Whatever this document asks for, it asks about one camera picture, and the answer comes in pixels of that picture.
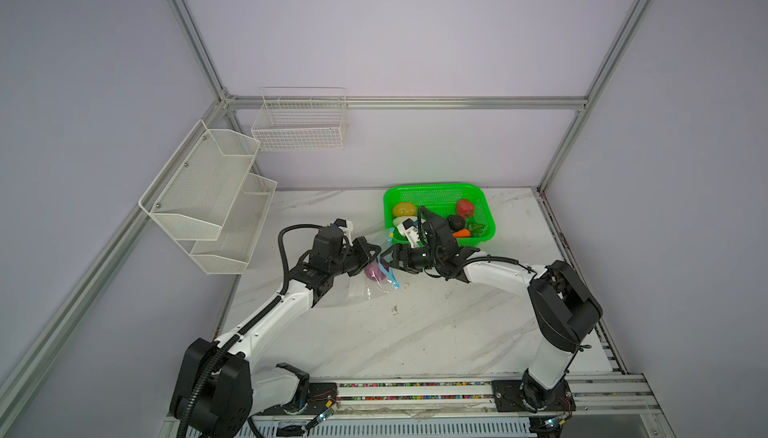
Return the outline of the yellow toy lemon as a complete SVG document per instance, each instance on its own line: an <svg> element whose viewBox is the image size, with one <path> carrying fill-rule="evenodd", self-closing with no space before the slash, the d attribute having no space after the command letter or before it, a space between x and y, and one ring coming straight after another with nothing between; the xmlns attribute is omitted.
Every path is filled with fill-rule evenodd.
<svg viewBox="0 0 768 438"><path fill-rule="evenodd" d="M399 202L391 209L394 218L415 217L418 213L418 207L410 202Z"/></svg>

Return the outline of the white mesh upper shelf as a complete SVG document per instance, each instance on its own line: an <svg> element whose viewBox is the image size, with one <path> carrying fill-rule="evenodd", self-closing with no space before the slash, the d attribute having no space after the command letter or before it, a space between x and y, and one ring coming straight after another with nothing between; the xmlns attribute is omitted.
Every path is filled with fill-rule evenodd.
<svg viewBox="0 0 768 438"><path fill-rule="evenodd" d="M216 241L259 148L250 136L199 121L138 206L175 241Z"/></svg>

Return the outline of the white mesh lower shelf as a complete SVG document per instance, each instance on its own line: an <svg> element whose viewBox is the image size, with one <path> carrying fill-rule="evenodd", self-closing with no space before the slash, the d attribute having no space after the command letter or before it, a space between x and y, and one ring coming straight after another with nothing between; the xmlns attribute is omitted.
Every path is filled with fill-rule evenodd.
<svg viewBox="0 0 768 438"><path fill-rule="evenodd" d="M198 241L190 257L207 275L239 275L249 266L277 183L248 173L216 241Z"/></svg>

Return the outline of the dark toy eggplant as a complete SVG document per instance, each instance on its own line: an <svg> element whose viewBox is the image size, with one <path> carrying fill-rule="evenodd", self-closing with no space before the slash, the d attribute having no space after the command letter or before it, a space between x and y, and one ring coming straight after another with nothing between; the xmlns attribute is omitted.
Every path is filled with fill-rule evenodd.
<svg viewBox="0 0 768 438"><path fill-rule="evenodd" d="M466 220L461 216L449 215L446 221L453 233L460 232L466 228Z"/></svg>

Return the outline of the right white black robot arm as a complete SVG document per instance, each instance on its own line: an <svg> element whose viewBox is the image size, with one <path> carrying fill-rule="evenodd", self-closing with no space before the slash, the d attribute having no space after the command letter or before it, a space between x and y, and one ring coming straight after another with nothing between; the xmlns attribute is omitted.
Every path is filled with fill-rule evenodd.
<svg viewBox="0 0 768 438"><path fill-rule="evenodd" d="M413 275L431 271L447 281L528 296L542 339L522 375L516 401L538 412L562 398L569 367L603 316L601 305L575 269L562 260L528 265L462 246L449 220L424 207L417 210L415 220L399 225L398 232L407 242L394 243L380 254L380 262L389 269Z"/></svg>

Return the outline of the white mesh shelf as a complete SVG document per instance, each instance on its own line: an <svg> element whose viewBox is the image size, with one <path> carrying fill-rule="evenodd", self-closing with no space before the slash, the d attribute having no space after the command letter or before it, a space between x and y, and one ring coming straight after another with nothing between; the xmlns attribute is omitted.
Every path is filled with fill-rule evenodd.
<svg viewBox="0 0 768 438"><path fill-rule="evenodd" d="M138 206L175 241L216 241L259 148L250 136L199 121Z"/></svg>
<svg viewBox="0 0 768 438"><path fill-rule="evenodd" d="M190 257L207 275L239 275L249 266L277 183L248 173L216 241L198 241Z"/></svg>

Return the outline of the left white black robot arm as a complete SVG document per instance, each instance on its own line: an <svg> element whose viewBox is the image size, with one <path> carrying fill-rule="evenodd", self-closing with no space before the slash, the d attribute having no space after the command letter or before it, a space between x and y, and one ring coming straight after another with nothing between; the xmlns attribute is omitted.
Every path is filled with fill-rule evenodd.
<svg viewBox="0 0 768 438"><path fill-rule="evenodd" d="M233 437L255 414L279 407L289 414L305 409L309 375L287 363L259 372L263 352L287 327L314 307L336 277L353 277L376 261L378 245L353 238L349 222L313 226L310 250L296 265L277 239L283 279L278 293L232 330L211 341L198 339L185 351L170 402L177 434L189 429L203 437Z"/></svg>

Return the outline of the green toy leafy vegetable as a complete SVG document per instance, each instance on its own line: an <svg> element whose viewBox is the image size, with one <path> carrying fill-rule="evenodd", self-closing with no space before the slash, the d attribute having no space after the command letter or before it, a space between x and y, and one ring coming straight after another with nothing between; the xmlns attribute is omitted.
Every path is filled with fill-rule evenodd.
<svg viewBox="0 0 768 438"><path fill-rule="evenodd" d="M466 224L466 229L469 231L471 237L479 238L486 233L488 225L482 222L472 221Z"/></svg>

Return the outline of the purple toy onion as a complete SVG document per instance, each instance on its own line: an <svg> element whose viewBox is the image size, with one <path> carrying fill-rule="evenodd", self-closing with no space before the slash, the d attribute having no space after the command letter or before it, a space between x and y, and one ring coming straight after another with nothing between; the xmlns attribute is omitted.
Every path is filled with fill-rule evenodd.
<svg viewBox="0 0 768 438"><path fill-rule="evenodd" d="M389 281L389 269L384 267L378 261L372 262L364 269L366 277L374 282L388 282Z"/></svg>

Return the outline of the clear zip bag blue zipper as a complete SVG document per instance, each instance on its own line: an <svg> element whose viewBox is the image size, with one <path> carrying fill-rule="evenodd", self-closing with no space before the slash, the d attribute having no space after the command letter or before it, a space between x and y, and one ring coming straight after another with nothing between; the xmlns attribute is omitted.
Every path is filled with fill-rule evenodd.
<svg viewBox="0 0 768 438"><path fill-rule="evenodd" d="M393 229L386 232L386 241L378 244L379 251L376 258L360 273L349 279L348 304L361 304L382 298L400 289L394 271L382 261L382 253L393 244L393 233Z"/></svg>

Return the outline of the red toy pepper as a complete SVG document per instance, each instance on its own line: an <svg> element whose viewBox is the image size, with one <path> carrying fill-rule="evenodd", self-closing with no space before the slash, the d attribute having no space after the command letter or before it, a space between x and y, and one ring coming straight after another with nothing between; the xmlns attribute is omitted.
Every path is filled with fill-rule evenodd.
<svg viewBox="0 0 768 438"><path fill-rule="evenodd" d="M475 206L468 199L460 199L456 202L456 215L462 219L469 219L474 216Z"/></svg>

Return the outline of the aluminium front rail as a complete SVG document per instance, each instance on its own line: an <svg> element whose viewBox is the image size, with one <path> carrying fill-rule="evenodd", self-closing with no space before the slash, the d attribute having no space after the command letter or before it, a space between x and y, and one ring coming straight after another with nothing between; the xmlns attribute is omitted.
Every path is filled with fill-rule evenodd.
<svg viewBox="0 0 768 438"><path fill-rule="evenodd" d="M660 414L661 406L641 374L570 373L568 390L545 411L518 404L512 375L448 378L338 379L336 418L448 418Z"/></svg>

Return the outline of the green plastic basket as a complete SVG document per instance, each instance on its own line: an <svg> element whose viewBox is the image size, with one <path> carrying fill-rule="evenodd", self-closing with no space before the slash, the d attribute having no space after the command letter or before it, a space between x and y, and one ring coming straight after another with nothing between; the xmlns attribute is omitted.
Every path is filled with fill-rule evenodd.
<svg viewBox="0 0 768 438"><path fill-rule="evenodd" d="M482 222L488 225L486 233L479 238L458 239L462 246L477 246L480 243L489 242L495 237L496 224L485 193L475 185L466 183L456 184L427 184L397 186L387 190L383 196L384 227L393 229L393 242L408 242L392 226L394 217L391 209L399 202L410 202L414 205L424 206L429 211L447 218L456 214L456 202L460 199L468 199L475 206L475 213L466 222Z"/></svg>

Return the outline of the orange toy carrot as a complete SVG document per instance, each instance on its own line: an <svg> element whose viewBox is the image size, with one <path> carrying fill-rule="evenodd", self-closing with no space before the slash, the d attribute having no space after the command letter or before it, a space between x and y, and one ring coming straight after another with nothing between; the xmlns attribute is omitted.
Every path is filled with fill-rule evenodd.
<svg viewBox="0 0 768 438"><path fill-rule="evenodd" d="M472 233L468 229L462 229L454 232L452 236L456 239L465 239L465 238L471 238Z"/></svg>

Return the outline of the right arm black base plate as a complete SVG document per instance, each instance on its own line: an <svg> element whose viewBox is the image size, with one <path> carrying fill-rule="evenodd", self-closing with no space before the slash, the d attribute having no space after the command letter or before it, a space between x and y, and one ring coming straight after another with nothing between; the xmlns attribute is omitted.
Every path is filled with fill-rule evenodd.
<svg viewBox="0 0 768 438"><path fill-rule="evenodd" d="M554 388L546 389L533 379L494 380L492 395L498 412L565 412L576 405L569 384L561 379Z"/></svg>

